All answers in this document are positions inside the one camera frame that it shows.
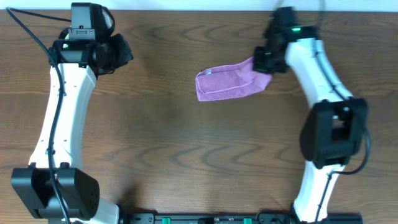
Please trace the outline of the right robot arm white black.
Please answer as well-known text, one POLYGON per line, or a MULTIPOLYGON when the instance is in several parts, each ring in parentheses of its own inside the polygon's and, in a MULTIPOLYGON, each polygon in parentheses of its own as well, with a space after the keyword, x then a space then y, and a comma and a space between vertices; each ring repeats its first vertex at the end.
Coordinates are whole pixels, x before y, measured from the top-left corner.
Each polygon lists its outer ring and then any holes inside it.
POLYGON ((366 100, 355 98, 340 81, 314 26, 271 22, 264 37, 267 43, 256 47, 253 69, 270 74, 292 69, 310 109, 299 136, 305 170, 291 220, 341 223, 328 218, 327 205, 337 178, 355 175, 368 163, 366 100))

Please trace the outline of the purple microfiber cloth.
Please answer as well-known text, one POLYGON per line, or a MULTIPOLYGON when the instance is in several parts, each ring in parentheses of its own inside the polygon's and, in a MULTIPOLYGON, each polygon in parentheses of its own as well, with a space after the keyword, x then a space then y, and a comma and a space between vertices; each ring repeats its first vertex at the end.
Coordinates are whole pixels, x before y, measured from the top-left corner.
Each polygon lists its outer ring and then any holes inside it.
POLYGON ((264 91, 272 76, 254 71, 254 58, 207 68, 195 77, 198 101, 220 101, 242 98, 264 91))

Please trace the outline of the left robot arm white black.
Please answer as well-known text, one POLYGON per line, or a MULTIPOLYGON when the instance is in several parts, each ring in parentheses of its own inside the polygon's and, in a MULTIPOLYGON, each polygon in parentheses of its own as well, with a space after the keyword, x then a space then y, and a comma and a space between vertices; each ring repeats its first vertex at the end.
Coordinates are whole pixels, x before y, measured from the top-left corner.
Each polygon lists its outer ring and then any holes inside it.
POLYGON ((48 52, 50 94, 43 127, 28 166, 12 171, 12 188, 37 219, 119 223, 120 208, 101 198, 98 181, 83 172, 81 143, 98 76, 132 60, 131 48, 121 34, 99 40, 68 35, 48 52))

